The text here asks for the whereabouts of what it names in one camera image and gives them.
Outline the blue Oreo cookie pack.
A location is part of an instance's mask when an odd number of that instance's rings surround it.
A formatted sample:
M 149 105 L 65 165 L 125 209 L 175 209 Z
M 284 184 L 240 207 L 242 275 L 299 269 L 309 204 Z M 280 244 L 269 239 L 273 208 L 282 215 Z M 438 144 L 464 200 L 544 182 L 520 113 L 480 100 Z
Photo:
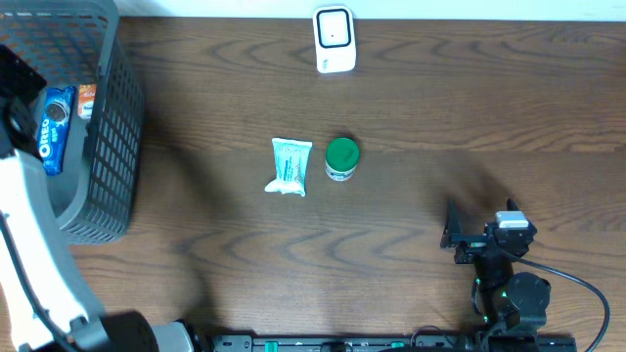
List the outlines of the blue Oreo cookie pack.
M 49 88 L 38 134 L 38 152 L 47 175 L 55 176 L 63 171 L 75 88 Z

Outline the orange snack packet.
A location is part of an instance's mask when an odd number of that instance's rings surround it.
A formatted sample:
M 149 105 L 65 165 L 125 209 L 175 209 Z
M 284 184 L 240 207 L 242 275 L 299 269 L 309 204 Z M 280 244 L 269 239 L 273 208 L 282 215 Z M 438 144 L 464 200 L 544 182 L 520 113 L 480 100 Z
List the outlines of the orange snack packet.
M 89 120 L 93 113 L 97 93 L 96 84 L 82 84 L 78 91 L 77 114 L 85 120 Z

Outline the green lid white jar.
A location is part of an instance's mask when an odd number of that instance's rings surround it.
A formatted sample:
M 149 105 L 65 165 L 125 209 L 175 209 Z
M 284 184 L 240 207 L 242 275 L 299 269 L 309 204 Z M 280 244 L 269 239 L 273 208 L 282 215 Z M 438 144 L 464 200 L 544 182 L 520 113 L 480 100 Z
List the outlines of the green lid white jar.
M 360 160 L 360 149 L 352 139 L 341 137 L 332 140 L 327 147 L 325 171 L 334 181 L 350 179 Z

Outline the mint green wipes pack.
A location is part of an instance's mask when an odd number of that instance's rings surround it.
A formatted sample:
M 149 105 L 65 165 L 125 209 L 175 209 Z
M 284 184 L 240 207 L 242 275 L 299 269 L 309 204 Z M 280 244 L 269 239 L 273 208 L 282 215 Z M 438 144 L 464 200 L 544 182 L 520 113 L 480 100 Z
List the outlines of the mint green wipes pack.
M 305 179 L 313 143 L 285 138 L 273 138 L 276 178 L 269 182 L 267 193 L 306 196 Z

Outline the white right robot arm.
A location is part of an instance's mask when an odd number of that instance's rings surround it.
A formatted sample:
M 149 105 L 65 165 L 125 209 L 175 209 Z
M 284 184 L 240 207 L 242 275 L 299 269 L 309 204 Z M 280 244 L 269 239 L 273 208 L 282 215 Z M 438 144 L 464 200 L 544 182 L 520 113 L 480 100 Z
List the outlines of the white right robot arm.
M 478 235 L 463 232 L 460 212 L 447 204 L 440 246 L 455 250 L 457 264 L 471 265 L 475 272 L 473 304 L 484 319 L 486 330 L 478 334 L 482 348 L 491 339 L 537 338 L 537 330 L 547 322 L 551 285 L 529 272 L 515 273 L 513 263 L 528 252 L 537 234 L 512 199 L 507 209 L 484 225 Z

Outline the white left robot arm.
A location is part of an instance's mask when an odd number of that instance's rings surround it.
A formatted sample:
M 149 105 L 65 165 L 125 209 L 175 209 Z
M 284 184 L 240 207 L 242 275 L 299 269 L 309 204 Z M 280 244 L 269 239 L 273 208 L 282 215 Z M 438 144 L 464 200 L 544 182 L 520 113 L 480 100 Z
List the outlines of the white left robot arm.
M 18 351 L 210 351 L 183 320 L 106 313 L 82 278 L 49 201 L 29 110 L 46 81 L 1 48 L 1 287 Z

